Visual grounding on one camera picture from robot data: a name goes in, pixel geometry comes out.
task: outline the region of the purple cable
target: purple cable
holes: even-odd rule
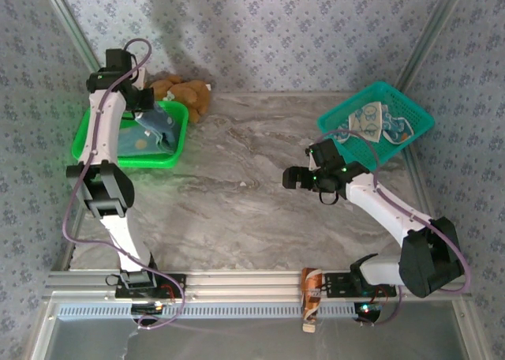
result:
[[[380,159],[379,159],[379,156],[377,155],[376,150],[370,144],[369,141],[367,141],[366,139],[364,139],[363,136],[360,135],[359,133],[357,133],[356,131],[353,131],[353,130],[350,130],[350,129],[333,129],[333,130],[328,131],[327,133],[321,135],[320,137],[318,137],[314,142],[315,143],[319,143],[320,141],[322,141],[328,135],[333,135],[335,133],[348,133],[350,135],[353,135],[355,137],[359,137],[360,139],[362,139],[366,143],[366,145],[368,146],[368,148],[370,148],[370,151],[372,151],[373,157],[375,158],[376,163],[377,163],[377,168],[372,172],[372,174],[373,174],[373,186],[374,186],[376,192],[388,204],[390,204],[391,206],[393,206],[394,208],[396,208],[399,212],[401,212],[405,216],[410,217],[411,219],[415,220],[416,222],[418,222],[418,223],[426,226],[431,231],[433,231],[435,234],[437,234],[449,246],[449,248],[451,248],[451,250],[455,253],[456,257],[458,258],[459,262],[461,263],[461,265],[463,267],[463,270],[465,271],[465,283],[459,289],[448,290],[448,289],[442,289],[441,288],[440,290],[445,291],[446,293],[450,293],[450,294],[461,294],[461,293],[468,292],[469,288],[470,288],[471,279],[472,279],[472,272],[470,270],[470,266],[469,266],[468,262],[466,261],[465,257],[463,256],[463,254],[461,253],[461,251],[458,249],[458,247],[456,247],[456,245],[442,231],[440,231],[438,228],[436,228],[433,225],[431,225],[430,222],[426,222],[424,219],[419,218],[418,216],[412,216],[412,214],[410,214],[410,212],[408,210],[404,209],[402,206],[400,206],[396,202],[392,201],[391,198],[389,198],[380,188],[377,187],[378,184],[379,184],[378,174],[379,174],[379,168],[380,168]]]
[[[166,326],[166,325],[172,323],[173,321],[175,321],[176,319],[178,319],[181,316],[181,314],[182,314],[182,312],[184,310],[184,306],[185,306],[185,294],[184,294],[184,290],[182,289],[181,285],[179,285],[179,283],[173,277],[170,277],[169,275],[161,273],[160,271],[158,271],[156,269],[149,268],[149,267],[145,266],[144,264],[140,263],[139,260],[136,259],[135,257],[133,257],[130,253],[126,252],[121,247],[115,246],[111,242],[105,242],[104,240],[95,240],[95,239],[90,239],[90,240],[86,239],[86,240],[84,240],[84,239],[73,238],[73,237],[71,237],[69,235],[68,230],[67,230],[67,225],[69,223],[70,213],[72,211],[73,203],[77,199],[77,193],[78,193],[80,187],[82,186],[82,183],[84,181],[84,177],[85,177],[86,173],[88,172],[89,167],[92,165],[93,157],[97,153],[97,151],[96,151],[96,142],[97,142],[97,138],[98,138],[98,129],[99,129],[99,124],[100,124],[100,118],[102,117],[101,112],[103,111],[103,105],[105,104],[105,101],[107,100],[107,97],[112,93],[112,91],[114,90],[114,88],[116,86],[118,86],[121,82],[123,82],[125,79],[127,79],[128,77],[130,77],[131,75],[133,75],[143,64],[145,64],[147,62],[147,60],[151,56],[152,47],[151,47],[151,44],[146,39],[141,39],[141,38],[131,39],[125,45],[124,49],[126,50],[130,46],[130,44],[135,43],[135,42],[142,42],[142,43],[147,44],[147,46],[148,46],[148,52],[144,56],[144,58],[137,65],[135,65],[130,71],[126,72],[121,77],[119,77],[115,82],[112,83],[112,85],[105,91],[105,93],[103,93],[103,97],[100,100],[99,105],[98,105],[96,119],[95,119],[95,124],[93,125],[92,147],[91,147],[91,151],[90,151],[90,154],[89,154],[89,158],[88,158],[88,161],[86,161],[86,164],[84,165],[84,168],[83,168],[82,172],[80,173],[79,178],[77,179],[76,185],[72,189],[72,193],[70,194],[69,205],[67,206],[66,211],[65,211],[65,216],[63,217],[62,231],[63,231],[63,236],[65,237],[65,239],[68,240],[69,242],[74,243],[74,244],[98,244],[98,245],[101,245],[101,246],[110,247],[110,248],[114,249],[116,252],[118,252],[118,253],[120,253],[120,254],[128,257],[133,263],[135,263],[138,266],[142,267],[146,271],[154,273],[154,274],[156,274],[158,276],[161,276],[161,277],[167,279],[168,281],[170,281],[171,283],[173,283],[179,289],[179,292],[181,293],[181,300],[182,300],[181,301],[181,306],[179,307],[178,311],[176,312],[176,314],[172,318],[164,321],[163,323],[157,324],[155,326],[147,326],[147,327],[143,326],[141,324],[141,321],[143,319],[148,318],[148,317],[150,317],[152,319],[155,319],[157,321],[159,321],[159,319],[156,318],[156,317],[144,316],[144,317],[141,317],[139,319],[139,321],[137,322],[139,328],[143,328],[143,329],[147,329],[147,330],[152,330],[152,329],[155,329],[155,328],[160,328],[160,327]]]

